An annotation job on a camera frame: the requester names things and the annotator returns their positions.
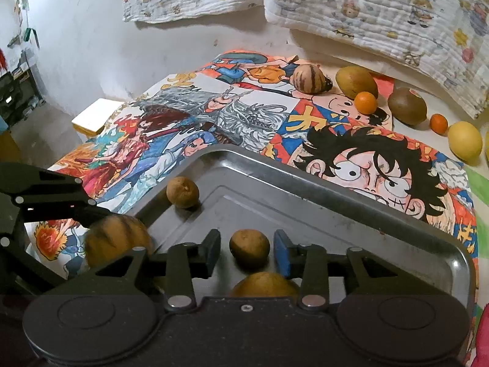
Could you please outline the small brown fruit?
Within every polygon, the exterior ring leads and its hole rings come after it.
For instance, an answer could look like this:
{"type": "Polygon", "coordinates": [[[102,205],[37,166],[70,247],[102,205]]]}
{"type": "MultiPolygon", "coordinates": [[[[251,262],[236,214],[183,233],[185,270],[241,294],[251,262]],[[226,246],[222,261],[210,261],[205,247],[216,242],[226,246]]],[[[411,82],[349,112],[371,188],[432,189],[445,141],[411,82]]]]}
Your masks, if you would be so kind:
{"type": "Polygon", "coordinates": [[[188,209],[199,203],[200,192],[194,181],[185,176],[176,176],[167,184],[166,195],[174,206],[188,209]]]}

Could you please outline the green-brown mango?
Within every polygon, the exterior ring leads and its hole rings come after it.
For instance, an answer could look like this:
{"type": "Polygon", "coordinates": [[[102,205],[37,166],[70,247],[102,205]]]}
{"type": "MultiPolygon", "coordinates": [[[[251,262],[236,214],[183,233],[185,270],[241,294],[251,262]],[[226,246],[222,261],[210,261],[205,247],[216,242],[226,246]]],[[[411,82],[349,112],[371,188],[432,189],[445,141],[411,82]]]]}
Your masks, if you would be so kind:
{"type": "Polygon", "coordinates": [[[369,92],[378,97],[378,86],[370,72],[359,66],[342,67],[336,73],[336,83],[341,92],[354,99],[361,92],[369,92]]]}

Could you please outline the yellow lemon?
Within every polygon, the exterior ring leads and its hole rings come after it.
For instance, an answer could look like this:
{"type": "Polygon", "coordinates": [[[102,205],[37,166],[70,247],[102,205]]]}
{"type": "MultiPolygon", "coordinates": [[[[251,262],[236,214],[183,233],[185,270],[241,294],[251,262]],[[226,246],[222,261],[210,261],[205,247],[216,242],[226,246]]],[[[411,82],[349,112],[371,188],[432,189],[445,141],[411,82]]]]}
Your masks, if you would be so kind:
{"type": "Polygon", "coordinates": [[[478,129],[466,122],[459,121],[447,131],[450,150],[462,161],[472,161],[482,152],[482,136],[478,129]]]}

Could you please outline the grey metal tray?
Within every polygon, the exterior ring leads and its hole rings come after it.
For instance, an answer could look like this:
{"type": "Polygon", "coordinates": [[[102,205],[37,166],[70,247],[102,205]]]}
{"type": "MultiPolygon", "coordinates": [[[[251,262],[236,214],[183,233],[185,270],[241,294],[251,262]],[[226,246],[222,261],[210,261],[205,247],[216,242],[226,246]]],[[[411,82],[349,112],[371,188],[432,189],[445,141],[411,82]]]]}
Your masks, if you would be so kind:
{"type": "Polygon", "coordinates": [[[220,258],[211,278],[194,282],[197,297],[230,293],[244,277],[230,254],[230,237],[239,229],[257,229],[268,237],[282,230],[294,243],[317,244],[331,254],[364,249],[473,308],[471,257],[455,238],[423,221],[236,146],[208,147],[174,175],[197,184],[198,207],[173,206],[160,183],[129,213],[146,225],[159,252],[199,243],[219,230],[220,258]]]}

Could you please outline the dark brown kiwi with sticker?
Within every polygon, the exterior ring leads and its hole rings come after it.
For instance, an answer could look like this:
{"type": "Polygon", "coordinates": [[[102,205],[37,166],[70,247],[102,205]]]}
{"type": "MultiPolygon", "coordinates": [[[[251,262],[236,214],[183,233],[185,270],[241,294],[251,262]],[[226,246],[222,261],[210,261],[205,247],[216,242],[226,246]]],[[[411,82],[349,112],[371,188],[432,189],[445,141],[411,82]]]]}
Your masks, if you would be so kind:
{"type": "Polygon", "coordinates": [[[401,87],[395,89],[388,98],[392,115],[409,126],[417,126],[427,118],[427,105],[419,93],[413,89],[401,87]]]}

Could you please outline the striped melon front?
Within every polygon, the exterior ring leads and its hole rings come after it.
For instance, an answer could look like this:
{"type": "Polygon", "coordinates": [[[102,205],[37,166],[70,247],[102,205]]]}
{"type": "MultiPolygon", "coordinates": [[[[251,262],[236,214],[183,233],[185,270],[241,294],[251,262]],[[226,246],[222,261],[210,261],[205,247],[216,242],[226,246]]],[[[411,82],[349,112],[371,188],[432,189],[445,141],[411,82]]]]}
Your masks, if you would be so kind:
{"type": "Polygon", "coordinates": [[[84,246],[91,269],[104,266],[134,247],[144,247],[149,254],[154,250],[147,227],[128,215],[110,215],[91,225],[85,233],[84,246]]]}

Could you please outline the right printed muslin cloth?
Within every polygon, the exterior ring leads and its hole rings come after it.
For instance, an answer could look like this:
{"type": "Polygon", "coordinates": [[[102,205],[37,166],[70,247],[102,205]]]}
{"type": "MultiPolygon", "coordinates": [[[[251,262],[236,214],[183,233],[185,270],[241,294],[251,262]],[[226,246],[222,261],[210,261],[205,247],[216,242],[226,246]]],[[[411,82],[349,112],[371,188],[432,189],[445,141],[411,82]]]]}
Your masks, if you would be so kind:
{"type": "Polygon", "coordinates": [[[488,0],[263,0],[275,25],[338,38],[438,82],[472,118],[488,107],[488,0]]]}

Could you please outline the white cardboard box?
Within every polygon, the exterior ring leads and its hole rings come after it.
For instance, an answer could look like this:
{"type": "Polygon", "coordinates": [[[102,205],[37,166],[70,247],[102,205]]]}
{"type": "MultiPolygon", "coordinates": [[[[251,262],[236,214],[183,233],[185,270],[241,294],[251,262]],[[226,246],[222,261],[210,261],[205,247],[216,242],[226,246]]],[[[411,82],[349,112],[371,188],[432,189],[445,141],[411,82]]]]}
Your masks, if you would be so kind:
{"type": "Polygon", "coordinates": [[[72,126],[78,133],[92,138],[103,131],[106,122],[122,105],[117,100],[98,98],[72,119],[72,126]]]}

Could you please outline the anime poster mat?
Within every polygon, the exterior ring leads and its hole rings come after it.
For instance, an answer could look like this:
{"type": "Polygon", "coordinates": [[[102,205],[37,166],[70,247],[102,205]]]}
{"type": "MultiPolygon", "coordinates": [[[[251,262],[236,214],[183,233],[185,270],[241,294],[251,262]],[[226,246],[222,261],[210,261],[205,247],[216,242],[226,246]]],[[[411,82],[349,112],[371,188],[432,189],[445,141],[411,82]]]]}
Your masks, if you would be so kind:
{"type": "Polygon", "coordinates": [[[232,143],[366,195],[453,236],[478,255],[468,173],[444,153],[393,130],[394,85],[375,77],[379,107],[359,112],[324,70],[327,90],[292,84],[296,62],[230,51],[170,75],[124,104],[103,131],[53,164],[90,198],[124,214],[186,159],[232,143]]]}

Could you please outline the small orange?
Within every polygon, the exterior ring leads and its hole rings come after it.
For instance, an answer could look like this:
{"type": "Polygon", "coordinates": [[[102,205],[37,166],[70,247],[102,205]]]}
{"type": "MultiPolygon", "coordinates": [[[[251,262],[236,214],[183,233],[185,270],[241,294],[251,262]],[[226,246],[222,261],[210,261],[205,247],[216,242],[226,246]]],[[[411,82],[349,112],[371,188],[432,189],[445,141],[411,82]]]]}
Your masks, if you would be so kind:
{"type": "Polygon", "coordinates": [[[429,127],[434,133],[443,136],[448,129],[447,118],[439,113],[434,113],[430,118],[429,127]]]}
{"type": "Polygon", "coordinates": [[[356,110],[364,115],[371,115],[378,108],[377,98],[367,91],[362,91],[355,96],[354,105],[356,110]]]}

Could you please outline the brown avocado-like fruit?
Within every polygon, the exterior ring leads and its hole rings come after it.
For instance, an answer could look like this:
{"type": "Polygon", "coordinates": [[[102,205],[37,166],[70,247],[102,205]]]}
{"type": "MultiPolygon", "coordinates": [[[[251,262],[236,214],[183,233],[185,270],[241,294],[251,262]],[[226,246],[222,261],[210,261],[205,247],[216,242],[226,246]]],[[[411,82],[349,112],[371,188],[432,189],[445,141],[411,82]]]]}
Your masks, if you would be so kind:
{"type": "Polygon", "coordinates": [[[232,297],[294,297],[299,288],[279,273],[257,272],[237,283],[231,290],[232,297]]]}

